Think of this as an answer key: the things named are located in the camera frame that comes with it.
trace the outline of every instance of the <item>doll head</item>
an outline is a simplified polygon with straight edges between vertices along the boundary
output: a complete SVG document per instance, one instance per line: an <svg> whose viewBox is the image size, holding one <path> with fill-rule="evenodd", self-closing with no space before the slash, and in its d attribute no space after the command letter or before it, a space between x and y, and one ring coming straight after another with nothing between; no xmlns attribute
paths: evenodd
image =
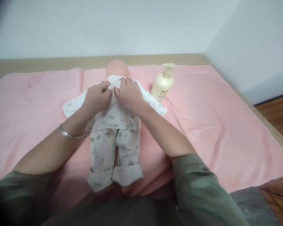
<svg viewBox="0 0 283 226"><path fill-rule="evenodd" d="M106 78L110 75L130 77L127 65L121 60L112 60L106 66Z"/></svg>

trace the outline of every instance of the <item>green sleeve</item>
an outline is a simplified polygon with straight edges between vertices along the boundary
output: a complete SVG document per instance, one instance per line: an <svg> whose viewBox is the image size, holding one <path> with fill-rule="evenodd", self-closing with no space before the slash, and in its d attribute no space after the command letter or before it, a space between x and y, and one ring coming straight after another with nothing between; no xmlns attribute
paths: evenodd
<svg viewBox="0 0 283 226"><path fill-rule="evenodd" d="M194 225L248 225L241 210L197 155L173 166L178 211Z"/></svg>
<svg viewBox="0 0 283 226"><path fill-rule="evenodd" d="M9 223L40 225L50 216L47 183L51 175L11 172L0 180L0 210Z"/></svg>

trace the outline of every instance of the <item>bottle label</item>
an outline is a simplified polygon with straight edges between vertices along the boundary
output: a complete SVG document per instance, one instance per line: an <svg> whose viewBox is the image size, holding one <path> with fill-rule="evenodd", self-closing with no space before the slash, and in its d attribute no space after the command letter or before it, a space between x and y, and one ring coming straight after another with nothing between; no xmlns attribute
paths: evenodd
<svg viewBox="0 0 283 226"><path fill-rule="evenodd" d="M156 95L156 99L161 102L167 95L168 90L161 90L160 95Z"/></svg>

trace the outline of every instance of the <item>person's arm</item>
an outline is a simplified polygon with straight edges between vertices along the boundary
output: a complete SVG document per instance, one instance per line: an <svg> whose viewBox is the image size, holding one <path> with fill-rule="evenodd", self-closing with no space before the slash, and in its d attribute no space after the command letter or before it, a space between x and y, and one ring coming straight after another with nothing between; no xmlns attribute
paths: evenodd
<svg viewBox="0 0 283 226"><path fill-rule="evenodd" d="M62 123L63 130L71 135L82 135L88 122L107 107L112 95L112 90L107 90L109 85L105 81L90 87L82 107ZM64 136L57 128L28 152L13 170L31 175L54 172L67 161L82 139Z"/></svg>
<svg viewBox="0 0 283 226"><path fill-rule="evenodd" d="M62 123L69 134L83 134L89 120L104 110L112 95L109 83L90 87L82 107ZM16 225L40 225L50 216L48 181L82 141L54 130L27 153L12 172L0 180L0 209Z"/></svg>
<svg viewBox="0 0 283 226"><path fill-rule="evenodd" d="M114 88L118 101L139 116L162 150L171 158L178 211L189 224L248 225L218 178L196 154L188 139L142 99L136 82L122 79Z"/></svg>
<svg viewBox="0 0 283 226"><path fill-rule="evenodd" d="M132 79L122 78L121 90L114 87L114 93L125 108L140 117L172 162L182 155L197 154L188 139L143 100L138 84Z"/></svg>

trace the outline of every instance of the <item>person's hand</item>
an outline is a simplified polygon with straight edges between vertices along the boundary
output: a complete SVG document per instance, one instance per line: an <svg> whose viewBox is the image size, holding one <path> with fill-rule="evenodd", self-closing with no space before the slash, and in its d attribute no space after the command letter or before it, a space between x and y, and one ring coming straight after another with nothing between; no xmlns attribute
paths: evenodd
<svg viewBox="0 0 283 226"><path fill-rule="evenodd" d="M117 101L133 113L138 112L139 108L144 104L142 92L137 84L131 78L122 78L120 82L120 89L113 87Z"/></svg>
<svg viewBox="0 0 283 226"><path fill-rule="evenodd" d="M84 103L80 108L84 115L92 118L107 108L112 95L112 89L108 89L109 85L110 82L102 81L88 88Z"/></svg>

